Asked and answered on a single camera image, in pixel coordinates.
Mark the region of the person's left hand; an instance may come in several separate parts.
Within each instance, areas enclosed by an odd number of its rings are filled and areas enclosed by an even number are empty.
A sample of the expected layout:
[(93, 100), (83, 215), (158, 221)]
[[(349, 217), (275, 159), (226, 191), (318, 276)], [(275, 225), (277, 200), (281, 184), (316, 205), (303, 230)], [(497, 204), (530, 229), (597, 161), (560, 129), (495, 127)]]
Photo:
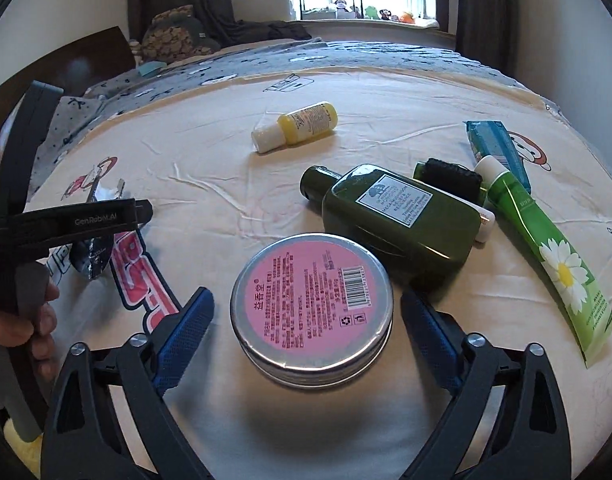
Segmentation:
[(39, 307), (33, 321), (0, 311), (0, 346), (15, 348), (29, 342), (36, 370), (45, 380), (52, 380), (59, 373), (59, 365), (53, 359), (54, 340), (52, 337), (52, 333), (58, 326), (58, 319), (50, 304), (59, 296), (58, 286), (49, 280), (44, 291), (44, 304)]

